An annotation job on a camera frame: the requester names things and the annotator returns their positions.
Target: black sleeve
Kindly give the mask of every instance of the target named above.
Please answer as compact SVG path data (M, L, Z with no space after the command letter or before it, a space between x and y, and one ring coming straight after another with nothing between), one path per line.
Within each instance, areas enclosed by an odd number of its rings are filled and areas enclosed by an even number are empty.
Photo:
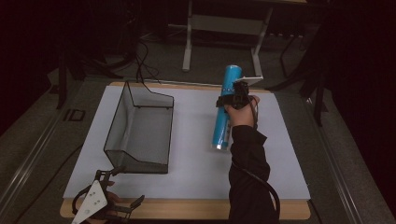
M270 166L265 159L263 144L266 137L250 126L233 127L233 162L263 181L267 181ZM269 190L234 165L230 168L231 224L279 223Z

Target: blue cylinder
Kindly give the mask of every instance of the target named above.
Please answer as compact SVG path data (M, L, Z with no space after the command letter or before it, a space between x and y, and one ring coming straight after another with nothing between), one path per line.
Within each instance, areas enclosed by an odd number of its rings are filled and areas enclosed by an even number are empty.
M236 65L228 65L225 70L224 81L221 86L221 96L234 94L233 83L242 77L242 69ZM224 106L218 109L215 131L213 132L212 147L227 150L230 139L230 116L225 112Z

